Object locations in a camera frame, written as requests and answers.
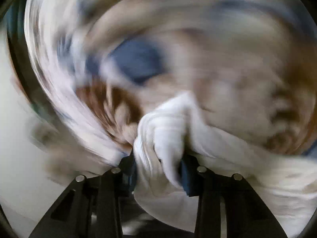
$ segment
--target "navy blue cloth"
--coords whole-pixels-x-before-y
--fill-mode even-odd
[[[92,76],[98,76],[99,66],[100,66],[100,62],[95,56],[93,55],[87,56],[86,63],[85,63],[86,72],[90,73]]]
[[[111,57],[120,71],[137,85],[143,85],[151,77],[164,72],[158,49],[144,37],[123,41],[113,50]]]
[[[317,140],[302,155],[317,159]]]

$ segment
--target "black plastic part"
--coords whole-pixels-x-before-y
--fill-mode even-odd
[[[189,197],[199,196],[202,193],[203,178],[197,173],[197,167],[199,167],[197,158],[184,154],[180,162],[179,174],[182,187]]]
[[[119,173],[73,180],[30,235],[30,238],[121,238],[118,197],[134,189],[136,166],[133,153],[122,159]]]
[[[226,207],[227,238],[287,238],[277,219],[242,178],[220,176],[207,169],[199,197],[195,238],[220,238],[220,200]]]

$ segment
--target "metal rivet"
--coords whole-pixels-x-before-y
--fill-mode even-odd
[[[234,174],[233,179],[236,181],[241,181],[243,179],[243,176],[241,174]]]
[[[199,166],[197,167],[197,171],[200,173],[205,173],[207,171],[207,168],[204,166]]]
[[[77,182],[82,182],[85,179],[84,176],[76,176],[76,181]]]
[[[121,169],[120,169],[119,167],[115,167],[115,168],[112,168],[112,169],[111,169],[111,172],[112,172],[113,174],[118,174],[118,173],[121,172]]]

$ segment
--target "white sheet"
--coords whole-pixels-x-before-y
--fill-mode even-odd
[[[185,138],[197,152],[201,165],[221,175],[241,173],[288,237],[296,237],[306,226],[317,207],[317,162],[274,155],[205,125],[190,92],[148,113],[138,126],[134,142],[138,167],[134,197],[150,215],[194,232],[198,198],[186,196],[177,174]],[[226,237],[224,225],[222,229],[222,237]]]

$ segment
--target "clothing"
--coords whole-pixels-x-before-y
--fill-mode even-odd
[[[34,72],[63,123],[106,164],[130,153],[140,119],[127,104],[113,107],[113,89],[129,93],[140,115],[191,90],[211,125],[300,154],[314,138],[306,128],[315,93],[296,103],[273,93],[287,83],[279,76],[285,64],[295,61],[288,28],[313,32],[304,18],[275,0],[28,0],[25,35]],[[88,105],[96,100],[81,100],[78,89],[96,98],[96,79],[107,97]],[[293,104],[287,110],[305,112],[298,122],[272,123]]]
[[[198,198],[187,197],[177,174],[185,141],[200,165],[220,175],[242,174],[288,237],[297,237],[317,208],[317,161],[271,154],[206,125],[193,94],[184,92],[145,115],[134,142],[134,197],[158,220],[194,231]]]

